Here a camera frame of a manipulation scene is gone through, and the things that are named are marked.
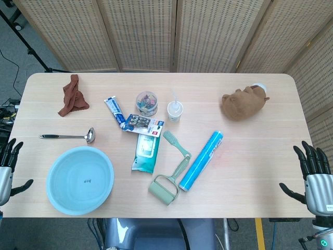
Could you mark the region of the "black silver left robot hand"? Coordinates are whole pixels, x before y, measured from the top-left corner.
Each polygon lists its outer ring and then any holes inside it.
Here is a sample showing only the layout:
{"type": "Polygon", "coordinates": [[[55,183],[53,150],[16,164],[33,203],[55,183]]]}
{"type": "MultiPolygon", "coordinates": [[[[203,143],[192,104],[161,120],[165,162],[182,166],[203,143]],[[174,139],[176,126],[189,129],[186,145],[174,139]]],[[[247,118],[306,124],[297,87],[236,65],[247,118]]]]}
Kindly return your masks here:
{"type": "Polygon", "coordinates": [[[30,179],[22,186],[12,187],[18,154],[23,146],[23,142],[19,142],[17,145],[15,143],[16,138],[13,138],[0,147],[0,206],[5,205],[10,197],[27,190],[33,183],[33,179],[30,179]]]}

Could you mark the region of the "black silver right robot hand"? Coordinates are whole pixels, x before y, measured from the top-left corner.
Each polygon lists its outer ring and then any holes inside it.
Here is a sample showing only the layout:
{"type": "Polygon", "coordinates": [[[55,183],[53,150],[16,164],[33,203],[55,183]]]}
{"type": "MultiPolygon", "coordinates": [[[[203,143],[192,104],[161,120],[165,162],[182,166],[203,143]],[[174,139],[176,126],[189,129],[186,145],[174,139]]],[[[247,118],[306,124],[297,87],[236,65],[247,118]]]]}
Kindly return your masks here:
{"type": "Polygon", "coordinates": [[[293,150],[300,163],[304,194],[292,191],[282,182],[279,186],[286,195],[305,204],[313,215],[333,217],[333,173],[327,155],[321,148],[314,148],[306,141],[301,144],[304,152],[297,146],[293,150]]]}

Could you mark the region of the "stainless steel ladle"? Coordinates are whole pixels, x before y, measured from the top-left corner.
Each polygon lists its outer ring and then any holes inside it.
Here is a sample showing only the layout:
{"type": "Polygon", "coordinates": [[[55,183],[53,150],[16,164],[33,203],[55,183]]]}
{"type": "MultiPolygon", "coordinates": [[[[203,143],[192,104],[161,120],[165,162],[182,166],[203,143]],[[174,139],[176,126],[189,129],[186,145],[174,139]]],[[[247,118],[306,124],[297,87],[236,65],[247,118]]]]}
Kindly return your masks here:
{"type": "Polygon", "coordinates": [[[57,134],[42,134],[40,139],[84,139],[86,143],[93,143],[96,138],[96,132],[91,127],[85,135],[57,135],[57,134]]]}

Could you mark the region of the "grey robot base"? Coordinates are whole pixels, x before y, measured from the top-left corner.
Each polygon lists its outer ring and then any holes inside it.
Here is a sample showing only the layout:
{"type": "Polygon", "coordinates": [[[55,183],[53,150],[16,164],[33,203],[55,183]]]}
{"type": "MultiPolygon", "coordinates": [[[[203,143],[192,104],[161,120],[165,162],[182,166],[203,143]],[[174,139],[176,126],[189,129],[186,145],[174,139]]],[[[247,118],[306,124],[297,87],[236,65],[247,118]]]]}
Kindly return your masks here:
{"type": "Polygon", "coordinates": [[[217,250],[213,219],[109,218],[105,248],[115,250],[217,250]]]}

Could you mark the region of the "light blue plastic basin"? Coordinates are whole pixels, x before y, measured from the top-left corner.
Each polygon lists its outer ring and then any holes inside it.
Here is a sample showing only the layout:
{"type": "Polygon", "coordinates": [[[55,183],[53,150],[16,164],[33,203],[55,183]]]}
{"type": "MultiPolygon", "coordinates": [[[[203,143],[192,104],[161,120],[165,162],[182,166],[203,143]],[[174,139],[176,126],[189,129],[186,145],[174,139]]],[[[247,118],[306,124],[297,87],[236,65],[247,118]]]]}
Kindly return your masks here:
{"type": "Polygon", "coordinates": [[[114,169],[101,150],[80,146],[67,150],[53,163],[46,194],[59,212],[82,216],[99,208],[111,194],[114,169]]]}

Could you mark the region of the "brown crumpled cloth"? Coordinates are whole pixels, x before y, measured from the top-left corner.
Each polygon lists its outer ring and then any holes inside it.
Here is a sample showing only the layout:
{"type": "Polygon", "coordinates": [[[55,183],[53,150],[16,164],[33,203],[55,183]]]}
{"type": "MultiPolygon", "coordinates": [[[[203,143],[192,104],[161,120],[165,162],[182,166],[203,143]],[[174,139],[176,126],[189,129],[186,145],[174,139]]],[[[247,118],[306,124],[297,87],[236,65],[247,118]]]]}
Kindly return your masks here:
{"type": "Polygon", "coordinates": [[[79,91],[79,76],[72,74],[70,78],[70,83],[63,87],[64,107],[58,112],[61,117],[73,111],[89,109],[89,104],[85,101],[82,92],[79,91]]]}

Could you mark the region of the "woven folding screen panel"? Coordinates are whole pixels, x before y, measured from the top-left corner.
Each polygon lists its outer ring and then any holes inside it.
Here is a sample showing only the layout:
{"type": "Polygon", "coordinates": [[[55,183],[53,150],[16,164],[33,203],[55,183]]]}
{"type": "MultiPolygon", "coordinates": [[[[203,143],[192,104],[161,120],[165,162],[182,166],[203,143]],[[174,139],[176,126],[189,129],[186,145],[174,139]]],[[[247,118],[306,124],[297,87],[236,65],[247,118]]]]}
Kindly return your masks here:
{"type": "Polygon", "coordinates": [[[293,77],[312,145],[333,162],[333,24],[325,28],[286,73],[293,77]]]}
{"type": "Polygon", "coordinates": [[[65,70],[119,71],[97,0],[13,1],[65,70]]]}
{"type": "Polygon", "coordinates": [[[333,17],[333,0],[273,0],[237,72],[282,73],[333,17]]]}
{"type": "Polygon", "coordinates": [[[119,69],[169,72],[177,0],[97,0],[119,69]]]}
{"type": "Polygon", "coordinates": [[[178,0],[176,72],[235,72],[271,0],[178,0]]]}

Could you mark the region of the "blue cling film roll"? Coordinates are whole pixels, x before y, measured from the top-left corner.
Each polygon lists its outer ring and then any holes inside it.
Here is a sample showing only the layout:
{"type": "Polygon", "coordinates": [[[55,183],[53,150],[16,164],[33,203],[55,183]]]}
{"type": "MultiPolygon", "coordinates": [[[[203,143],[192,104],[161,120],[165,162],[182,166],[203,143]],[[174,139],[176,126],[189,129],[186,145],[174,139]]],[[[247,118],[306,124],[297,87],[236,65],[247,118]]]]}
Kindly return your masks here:
{"type": "Polygon", "coordinates": [[[209,140],[206,142],[205,146],[179,183],[178,186],[183,191],[188,192],[191,189],[196,179],[212,159],[214,151],[221,144],[222,140],[223,133],[221,131],[214,131],[212,133],[209,140]]]}

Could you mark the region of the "blue white toothpaste tube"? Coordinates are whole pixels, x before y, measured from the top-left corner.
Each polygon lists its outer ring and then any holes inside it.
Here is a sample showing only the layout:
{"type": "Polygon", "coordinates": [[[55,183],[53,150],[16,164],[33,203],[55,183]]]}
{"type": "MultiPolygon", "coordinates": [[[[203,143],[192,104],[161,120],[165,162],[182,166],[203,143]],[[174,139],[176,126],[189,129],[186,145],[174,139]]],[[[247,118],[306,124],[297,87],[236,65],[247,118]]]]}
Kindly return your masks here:
{"type": "Polygon", "coordinates": [[[115,117],[119,127],[124,130],[125,129],[125,123],[126,123],[126,118],[120,108],[120,105],[117,101],[116,96],[108,97],[104,100],[106,106],[108,109],[111,111],[113,116],[115,117]]]}

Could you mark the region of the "black tripod stand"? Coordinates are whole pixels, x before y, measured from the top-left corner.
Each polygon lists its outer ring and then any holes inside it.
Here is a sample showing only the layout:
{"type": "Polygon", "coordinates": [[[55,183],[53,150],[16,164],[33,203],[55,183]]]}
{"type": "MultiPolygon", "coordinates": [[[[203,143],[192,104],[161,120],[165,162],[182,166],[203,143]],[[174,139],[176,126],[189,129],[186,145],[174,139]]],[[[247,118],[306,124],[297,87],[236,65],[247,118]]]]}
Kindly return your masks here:
{"type": "Polygon", "coordinates": [[[19,31],[15,28],[15,26],[10,22],[10,20],[6,17],[6,15],[0,9],[0,16],[6,22],[6,24],[13,30],[15,35],[21,40],[21,42],[26,46],[28,55],[34,56],[34,58],[40,63],[40,65],[45,69],[45,72],[60,72],[60,73],[70,73],[70,71],[60,70],[50,68],[44,63],[44,61],[40,58],[40,56],[36,53],[36,51],[30,46],[30,44],[25,40],[25,38],[19,33],[19,31]]]}

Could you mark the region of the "teal wet wipes pack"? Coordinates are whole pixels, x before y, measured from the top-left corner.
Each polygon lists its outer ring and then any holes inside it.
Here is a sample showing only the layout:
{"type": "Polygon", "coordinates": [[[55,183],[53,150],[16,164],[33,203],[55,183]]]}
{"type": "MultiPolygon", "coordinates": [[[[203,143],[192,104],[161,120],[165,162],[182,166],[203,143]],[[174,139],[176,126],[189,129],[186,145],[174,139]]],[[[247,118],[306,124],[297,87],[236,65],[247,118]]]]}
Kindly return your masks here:
{"type": "Polygon", "coordinates": [[[159,149],[159,137],[139,134],[131,170],[153,174],[159,149]]]}

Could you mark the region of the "battery blister pack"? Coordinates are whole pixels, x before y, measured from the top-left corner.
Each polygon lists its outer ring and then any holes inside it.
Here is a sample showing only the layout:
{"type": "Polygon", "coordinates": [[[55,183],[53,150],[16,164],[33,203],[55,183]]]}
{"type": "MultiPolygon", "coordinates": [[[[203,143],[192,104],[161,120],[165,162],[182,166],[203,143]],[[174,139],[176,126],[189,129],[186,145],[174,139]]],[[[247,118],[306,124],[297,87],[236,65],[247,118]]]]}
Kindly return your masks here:
{"type": "Polygon", "coordinates": [[[123,130],[158,138],[163,125],[163,120],[130,114],[124,124],[123,130]]]}

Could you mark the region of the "green lint roller with brush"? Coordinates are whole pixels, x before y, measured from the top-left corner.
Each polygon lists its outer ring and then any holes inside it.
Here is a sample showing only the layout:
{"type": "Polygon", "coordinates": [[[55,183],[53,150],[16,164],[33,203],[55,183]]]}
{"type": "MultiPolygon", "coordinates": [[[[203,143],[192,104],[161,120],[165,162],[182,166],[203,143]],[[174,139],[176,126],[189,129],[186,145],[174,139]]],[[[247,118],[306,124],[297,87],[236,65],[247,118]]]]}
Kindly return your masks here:
{"type": "Polygon", "coordinates": [[[181,154],[184,156],[184,159],[176,167],[171,176],[166,176],[163,174],[157,175],[151,182],[148,191],[164,204],[169,205],[178,197],[180,189],[176,184],[176,179],[187,168],[191,159],[191,153],[181,146],[177,138],[170,131],[164,131],[163,137],[181,152],[181,154]],[[172,193],[171,190],[168,189],[165,185],[161,184],[158,179],[163,179],[167,183],[171,184],[176,189],[176,193],[172,193]]]}

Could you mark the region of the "clear jar of clips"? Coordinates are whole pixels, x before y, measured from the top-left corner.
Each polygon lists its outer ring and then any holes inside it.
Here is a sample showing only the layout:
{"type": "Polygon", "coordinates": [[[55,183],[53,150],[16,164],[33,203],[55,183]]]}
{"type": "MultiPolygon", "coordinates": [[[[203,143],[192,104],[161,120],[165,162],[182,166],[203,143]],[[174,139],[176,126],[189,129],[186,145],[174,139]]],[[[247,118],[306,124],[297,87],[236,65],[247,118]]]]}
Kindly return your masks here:
{"type": "Polygon", "coordinates": [[[157,96],[150,91],[141,92],[136,98],[136,108],[142,116],[153,116],[158,111],[157,96]]]}

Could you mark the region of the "white squeeze bottle with spout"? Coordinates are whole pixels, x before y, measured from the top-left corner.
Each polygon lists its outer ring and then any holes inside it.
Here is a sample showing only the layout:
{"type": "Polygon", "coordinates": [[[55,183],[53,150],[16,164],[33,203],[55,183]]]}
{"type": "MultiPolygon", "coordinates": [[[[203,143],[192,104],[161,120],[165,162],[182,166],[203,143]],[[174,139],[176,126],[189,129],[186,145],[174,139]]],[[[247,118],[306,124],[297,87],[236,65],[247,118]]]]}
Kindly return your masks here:
{"type": "Polygon", "coordinates": [[[167,112],[168,117],[171,122],[179,122],[183,114],[183,104],[178,100],[175,91],[172,89],[172,95],[174,100],[168,103],[167,112]]]}

